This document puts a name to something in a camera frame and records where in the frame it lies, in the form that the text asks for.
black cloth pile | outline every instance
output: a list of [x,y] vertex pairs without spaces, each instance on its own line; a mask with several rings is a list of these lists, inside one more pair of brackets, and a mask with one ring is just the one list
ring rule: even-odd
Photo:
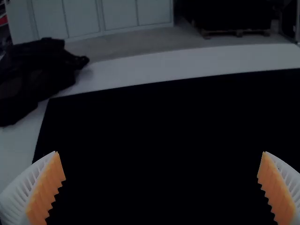
[[10,47],[0,61],[0,127],[15,124],[43,101],[75,84],[89,58],[72,55],[65,41],[43,38]]

